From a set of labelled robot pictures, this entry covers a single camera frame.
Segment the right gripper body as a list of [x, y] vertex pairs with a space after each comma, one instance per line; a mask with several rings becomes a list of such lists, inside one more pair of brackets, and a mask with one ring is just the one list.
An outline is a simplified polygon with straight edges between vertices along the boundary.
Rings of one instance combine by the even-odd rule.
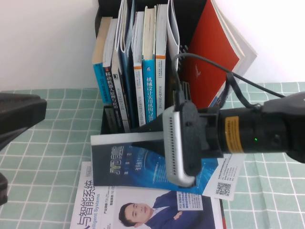
[[201, 121], [201, 157], [223, 158], [218, 134], [218, 121], [220, 109], [217, 107], [202, 108], [197, 110]]

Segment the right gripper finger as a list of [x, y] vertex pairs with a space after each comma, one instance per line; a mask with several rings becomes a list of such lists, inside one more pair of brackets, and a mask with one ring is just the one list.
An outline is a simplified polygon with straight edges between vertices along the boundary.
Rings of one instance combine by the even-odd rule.
[[149, 151], [155, 152], [156, 154], [164, 157], [164, 141], [163, 140], [133, 142], [132, 146], [147, 149]]
[[160, 132], [163, 131], [163, 115], [160, 114], [154, 120], [131, 129], [131, 133], [146, 133], [146, 132]]

